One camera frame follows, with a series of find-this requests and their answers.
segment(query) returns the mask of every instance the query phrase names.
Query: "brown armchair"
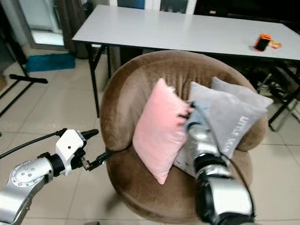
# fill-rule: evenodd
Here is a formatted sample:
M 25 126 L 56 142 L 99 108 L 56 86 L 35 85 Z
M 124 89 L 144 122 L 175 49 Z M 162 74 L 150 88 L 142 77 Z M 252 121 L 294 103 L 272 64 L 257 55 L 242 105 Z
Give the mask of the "brown armchair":
M 205 55 L 183 51 L 160 51 L 136 57 L 109 81 L 101 105 L 101 131 L 106 149 L 120 152 L 107 161 L 107 170 L 116 192 L 140 216 L 163 223 L 198 219 L 194 178 L 173 166 L 165 184 L 160 185 L 136 154 L 132 137 L 160 77 L 176 88 L 180 98 L 188 100 L 191 81 L 210 87 L 214 76 L 255 91 L 232 67 Z M 252 181 L 252 165 L 247 151 L 261 142 L 267 127 L 264 116 L 243 137 L 233 155 L 248 184 Z

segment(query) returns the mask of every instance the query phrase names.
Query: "gray pillow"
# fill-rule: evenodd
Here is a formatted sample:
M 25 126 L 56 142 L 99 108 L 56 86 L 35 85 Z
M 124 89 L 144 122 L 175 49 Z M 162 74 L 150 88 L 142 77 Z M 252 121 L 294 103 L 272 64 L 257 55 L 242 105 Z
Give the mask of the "gray pillow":
M 267 112 L 265 108 L 242 102 L 232 94 L 195 82 L 191 82 L 189 100 L 209 104 L 209 121 L 220 150 L 230 158 L 244 134 Z
M 246 102 L 257 107 L 267 108 L 273 103 L 271 98 L 259 95 L 247 87 L 227 83 L 217 77 L 212 78 L 211 88 L 233 94 L 242 102 Z

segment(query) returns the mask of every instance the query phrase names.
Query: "chair seat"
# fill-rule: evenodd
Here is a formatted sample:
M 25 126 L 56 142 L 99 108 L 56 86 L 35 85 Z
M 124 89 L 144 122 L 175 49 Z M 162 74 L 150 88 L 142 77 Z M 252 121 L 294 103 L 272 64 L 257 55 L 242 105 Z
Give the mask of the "chair seat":
M 251 183 L 249 154 L 236 150 L 233 160 Z M 107 161 L 112 185 L 124 203 L 140 216 L 161 223 L 198 220 L 195 214 L 195 179 L 173 166 L 164 185 L 160 185 L 131 145 Z

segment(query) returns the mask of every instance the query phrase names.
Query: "tile floor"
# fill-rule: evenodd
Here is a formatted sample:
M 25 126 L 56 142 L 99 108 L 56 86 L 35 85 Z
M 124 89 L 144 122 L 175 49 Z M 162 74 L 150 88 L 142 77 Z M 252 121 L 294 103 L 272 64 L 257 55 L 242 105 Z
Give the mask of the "tile floor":
M 27 54 L 53 51 L 27 49 Z M 107 83 L 105 55 L 97 67 L 99 99 Z M 19 69 L 12 65 L 7 73 Z M 89 67 L 77 60 L 71 70 L 31 73 L 47 78 L 49 84 L 35 84 L 0 118 L 0 153 L 63 127 L 88 130 L 99 128 L 96 119 Z M 20 91 L 20 83 L 1 101 L 5 103 Z M 269 107 L 271 115 L 277 105 Z M 0 186 L 20 162 L 34 159 L 45 151 L 54 151 L 56 137 L 38 142 L 1 160 Z M 87 158 L 94 159 L 104 151 L 101 135 L 92 138 Z M 254 168 L 251 186 L 257 206 L 257 224 L 300 224 L 300 124 L 289 117 L 278 133 L 269 132 L 264 141 L 250 151 Z M 58 177 L 46 185 L 33 200 L 25 225 L 83 225 L 98 220 L 102 225 L 159 225 L 131 212 L 116 195 L 102 166 L 92 172 L 75 170 L 71 176 Z

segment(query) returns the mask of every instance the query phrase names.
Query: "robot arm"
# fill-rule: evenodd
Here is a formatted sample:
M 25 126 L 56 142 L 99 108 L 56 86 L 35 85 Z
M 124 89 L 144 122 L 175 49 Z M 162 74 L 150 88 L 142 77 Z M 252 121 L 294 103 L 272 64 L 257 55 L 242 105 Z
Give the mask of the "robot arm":
M 68 176 L 81 166 L 90 171 L 103 164 L 112 153 L 104 153 L 92 163 L 83 157 L 86 140 L 98 133 L 95 129 L 82 133 L 66 130 L 57 141 L 52 156 L 47 152 L 36 160 L 16 166 L 0 192 L 0 225 L 20 225 L 34 195 L 53 177 Z
M 230 173 L 209 122 L 187 121 L 187 133 L 185 150 L 196 173 L 197 215 L 212 225 L 254 225 L 251 194 Z

